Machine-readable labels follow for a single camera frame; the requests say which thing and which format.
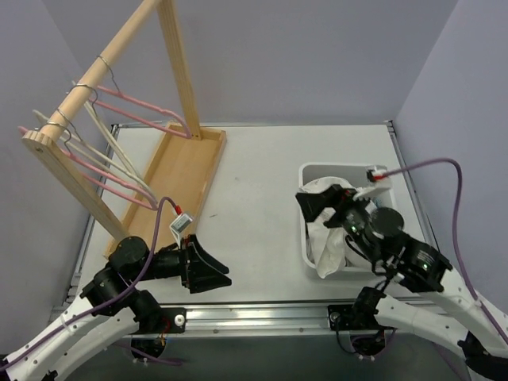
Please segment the cream white garment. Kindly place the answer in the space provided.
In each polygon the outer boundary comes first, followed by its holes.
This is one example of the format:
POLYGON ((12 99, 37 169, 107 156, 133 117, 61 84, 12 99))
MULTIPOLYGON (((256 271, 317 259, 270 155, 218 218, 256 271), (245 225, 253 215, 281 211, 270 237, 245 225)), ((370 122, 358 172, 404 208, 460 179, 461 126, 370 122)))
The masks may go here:
POLYGON ((334 213, 333 208, 325 208, 314 222, 306 224, 306 243, 310 247, 310 258, 314 262, 317 276, 321 279, 331 279, 333 275, 338 275, 347 268, 369 270, 371 266, 347 245, 343 228, 328 229, 324 226, 334 213))

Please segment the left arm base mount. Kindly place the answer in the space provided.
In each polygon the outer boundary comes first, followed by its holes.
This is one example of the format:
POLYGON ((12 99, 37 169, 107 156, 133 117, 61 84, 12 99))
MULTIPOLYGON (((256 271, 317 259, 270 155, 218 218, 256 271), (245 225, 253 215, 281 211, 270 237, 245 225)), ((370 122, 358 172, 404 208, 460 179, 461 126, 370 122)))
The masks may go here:
POLYGON ((135 358, 141 359, 142 353, 154 358, 160 358, 172 334, 185 332, 187 323, 187 310, 182 307, 163 308, 154 317, 140 323, 140 328, 130 341, 130 352, 135 358))

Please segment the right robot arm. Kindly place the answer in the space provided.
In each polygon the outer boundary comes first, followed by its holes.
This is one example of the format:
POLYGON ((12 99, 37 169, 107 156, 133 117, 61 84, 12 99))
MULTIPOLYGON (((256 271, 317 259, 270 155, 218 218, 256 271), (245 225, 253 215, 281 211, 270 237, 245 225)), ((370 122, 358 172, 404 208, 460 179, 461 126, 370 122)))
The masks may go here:
POLYGON ((366 256, 371 270, 390 283, 427 297, 445 315, 400 302, 384 289, 363 287, 349 318, 368 328, 402 329, 457 354, 469 369, 490 380, 507 378, 507 316, 483 311, 468 293, 460 273, 432 246, 405 233, 402 215, 389 207, 368 209, 369 199, 354 188, 332 185, 318 194, 298 192, 304 221, 315 221, 327 208, 327 228, 342 228, 366 256))

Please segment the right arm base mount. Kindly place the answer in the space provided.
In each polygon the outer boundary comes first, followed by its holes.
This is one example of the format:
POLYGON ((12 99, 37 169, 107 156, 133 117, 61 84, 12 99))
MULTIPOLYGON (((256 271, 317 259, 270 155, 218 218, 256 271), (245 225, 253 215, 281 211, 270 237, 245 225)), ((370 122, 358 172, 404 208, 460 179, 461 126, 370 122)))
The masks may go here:
POLYGON ((371 312, 360 312, 353 304, 327 306, 329 328, 340 349, 361 360, 374 360, 394 340, 396 329, 380 325, 371 312))

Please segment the wire hanger white shirt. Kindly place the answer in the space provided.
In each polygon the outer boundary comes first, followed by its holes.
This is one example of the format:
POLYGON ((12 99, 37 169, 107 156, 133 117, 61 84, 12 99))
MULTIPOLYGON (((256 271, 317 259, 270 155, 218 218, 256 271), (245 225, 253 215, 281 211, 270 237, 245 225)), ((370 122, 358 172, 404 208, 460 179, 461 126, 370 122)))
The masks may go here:
POLYGON ((89 168, 91 171, 95 171, 101 176, 120 184, 124 188, 137 192, 142 197, 146 198, 149 203, 157 203, 155 194, 141 178, 139 171, 133 166, 132 161, 124 153, 121 146, 114 139, 112 133, 95 113, 93 103, 89 101, 85 102, 84 108, 98 127, 99 132, 106 138, 107 143, 113 149, 114 154, 121 161, 121 164, 114 163, 106 154, 101 153, 95 147, 88 144, 77 132, 68 133, 69 138, 65 139, 64 145, 70 145, 89 161, 82 161, 74 154, 71 154, 71 158, 75 160, 76 163, 89 168))

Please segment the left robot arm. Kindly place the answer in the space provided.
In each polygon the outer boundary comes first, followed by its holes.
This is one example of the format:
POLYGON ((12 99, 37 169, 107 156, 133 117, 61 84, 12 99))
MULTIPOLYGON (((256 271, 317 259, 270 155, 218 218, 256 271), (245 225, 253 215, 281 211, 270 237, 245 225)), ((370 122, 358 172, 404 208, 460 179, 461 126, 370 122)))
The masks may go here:
POLYGON ((191 234, 151 251, 141 237, 123 239, 105 267, 40 334, 1 361, 3 380, 63 379, 98 351, 132 333, 164 324, 164 311, 139 282, 177 277, 192 294, 229 287, 229 268, 191 234))

